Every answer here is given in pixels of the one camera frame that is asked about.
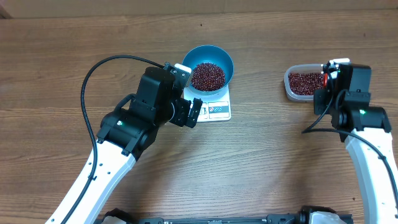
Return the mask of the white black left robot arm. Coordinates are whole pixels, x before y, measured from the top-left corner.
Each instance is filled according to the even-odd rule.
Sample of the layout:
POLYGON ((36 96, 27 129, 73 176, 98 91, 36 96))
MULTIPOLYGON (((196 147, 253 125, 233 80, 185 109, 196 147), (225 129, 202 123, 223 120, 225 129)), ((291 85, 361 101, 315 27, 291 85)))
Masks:
POLYGON ((191 76, 192 69, 178 63, 146 68, 137 93, 126 96, 103 118, 96 149, 48 223, 94 223, 162 125, 195 127, 202 101, 182 98, 191 76))

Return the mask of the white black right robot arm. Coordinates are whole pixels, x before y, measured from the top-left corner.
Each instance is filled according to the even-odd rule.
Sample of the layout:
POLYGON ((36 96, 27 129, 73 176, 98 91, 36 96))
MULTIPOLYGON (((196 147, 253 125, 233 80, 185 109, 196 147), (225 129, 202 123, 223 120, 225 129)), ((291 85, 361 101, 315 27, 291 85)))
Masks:
POLYGON ((324 87, 313 95, 314 113, 331 116, 353 162, 366 223, 397 223, 397 166, 392 126, 384 108, 371 106, 371 68, 349 62, 322 65, 324 87))

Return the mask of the red measuring scoop blue handle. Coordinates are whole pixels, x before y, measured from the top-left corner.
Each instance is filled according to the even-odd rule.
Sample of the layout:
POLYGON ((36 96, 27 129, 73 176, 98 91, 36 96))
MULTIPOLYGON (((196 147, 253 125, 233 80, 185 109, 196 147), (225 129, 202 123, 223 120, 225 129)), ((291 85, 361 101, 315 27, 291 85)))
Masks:
POLYGON ((323 88, 327 88, 327 84, 328 84, 328 74, 324 73, 324 77, 323 77, 323 88))

